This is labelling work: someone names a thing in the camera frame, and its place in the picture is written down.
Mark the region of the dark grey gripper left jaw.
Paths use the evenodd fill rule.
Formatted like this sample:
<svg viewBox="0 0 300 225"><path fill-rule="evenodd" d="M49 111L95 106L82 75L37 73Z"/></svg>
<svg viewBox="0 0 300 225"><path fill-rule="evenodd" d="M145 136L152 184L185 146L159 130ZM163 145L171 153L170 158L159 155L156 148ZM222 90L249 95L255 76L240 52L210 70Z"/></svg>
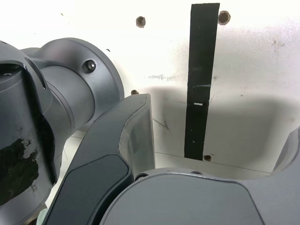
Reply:
<svg viewBox="0 0 300 225"><path fill-rule="evenodd" d="M155 168L149 94L131 95L94 121L67 170L45 225L98 225L114 199Z"/></svg>

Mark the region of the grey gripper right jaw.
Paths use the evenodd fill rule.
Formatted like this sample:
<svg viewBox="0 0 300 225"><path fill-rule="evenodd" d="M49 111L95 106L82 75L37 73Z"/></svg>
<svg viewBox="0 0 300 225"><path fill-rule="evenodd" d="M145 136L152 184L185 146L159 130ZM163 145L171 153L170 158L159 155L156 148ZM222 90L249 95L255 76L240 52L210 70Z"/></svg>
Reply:
<svg viewBox="0 0 300 225"><path fill-rule="evenodd" d="M297 225L300 132L286 140L269 176L229 180L182 170L136 181L109 206L103 225Z"/></svg>

